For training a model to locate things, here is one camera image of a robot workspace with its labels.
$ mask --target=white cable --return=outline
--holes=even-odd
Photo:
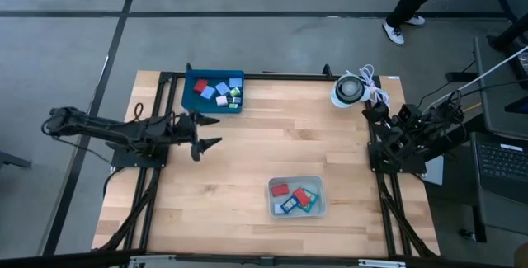
[[[462,91],[462,90],[464,90],[466,87],[470,86],[471,84],[477,82],[477,81],[480,80],[481,78],[483,78],[483,77],[485,77],[486,75],[490,74],[491,72],[493,72],[493,71],[496,70],[497,68],[501,67],[503,64],[505,64],[505,63],[508,62],[509,60],[514,59],[516,56],[518,56],[519,54],[521,54],[522,52],[524,52],[524,51],[527,50],[527,49],[528,49],[528,46],[526,46],[524,49],[519,50],[519,51],[516,52],[514,55],[512,55],[510,58],[505,59],[505,60],[502,61],[501,63],[498,63],[497,65],[495,65],[495,67],[489,69],[487,72],[483,73],[483,74],[482,74],[481,76],[479,76],[478,78],[475,78],[473,81],[468,82],[467,84],[465,84],[465,85],[462,86],[462,87],[459,87],[457,90],[458,90],[458,91]],[[438,99],[438,100],[432,102],[432,103],[431,103],[431,104],[430,104],[430,105],[424,110],[424,112],[427,111],[427,110],[429,110],[429,109],[430,109],[431,107],[433,107],[436,103],[438,103],[438,102],[440,102],[440,101],[446,99],[450,94],[451,94],[451,93],[446,94],[445,96],[441,97],[440,99]]]
[[[383,101],[385,105],[390,109],[390,99],[389,94],[378,88],[372,77],[374,76],[374,66],[367,64],[360,68],[361,80],[367,85],[370,90],[370,94],[374,94],[374,100],[370,99],[373,102]]]

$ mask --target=desk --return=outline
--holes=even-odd
[[[137,74],[125,120],[136,103],[150,115],[160,72]],[[393,110],[404,103],[398,79],[381,78]],[[366,152],[363,104],[336,108],[333,82],[247,79],[239,115],[214,115],[202,139],[223,137],[200,162],[188,145],[171,146],[162,169],[148,252],[277,256],[387,256],[380,198]],[[173,110],[182,111],[184,79],[177,80]],[[99,247],[130,212],[139,170],[127,168],[109,182],[93,240]],[[273,219],[267,182],[277,176],[319,175],[328,211],[322,218]],[[399,175],[406,217],[438,253],[421,181]],[[132,247],[137,247],[140,217]],[[393,220],[397,250],[398,225]]]

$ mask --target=keyboard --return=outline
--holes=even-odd
[[[495,143],[478,143],[477,150],[481,174],[528,182],[527,149]]]

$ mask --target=blue bin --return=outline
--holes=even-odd
[[[181,99],[181,106],[187,110],[197,110],[200,113],[240,113],[244,103],[244,90],[240,87],[241,103],[238,108],[220,107],[216,105],[215,98],[219,95],[218,91],[209,99],[200,96],[199,93],[193,90],[198,79],[205,79],[210,87],[215,87],[221,82],[229,85],[230,78],[241,78],[242,85],[244,84],[244,71],[241,70],[197,70],[187,69],[185,75],[185,86],[183,89],[183,97]]]

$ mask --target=white sneaker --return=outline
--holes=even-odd
[[[407,21],[405,21],[405,23],[411,26],[423,26],[426,24],[426,19],[421,16],[413,16]]]
[[[387,21],[383,22],[383,29],[387,33],[390,41],[394,42],[396,45],[403,45],[405,39],[403,38],[402,31],[399,28],[393,28],[387,24]]]

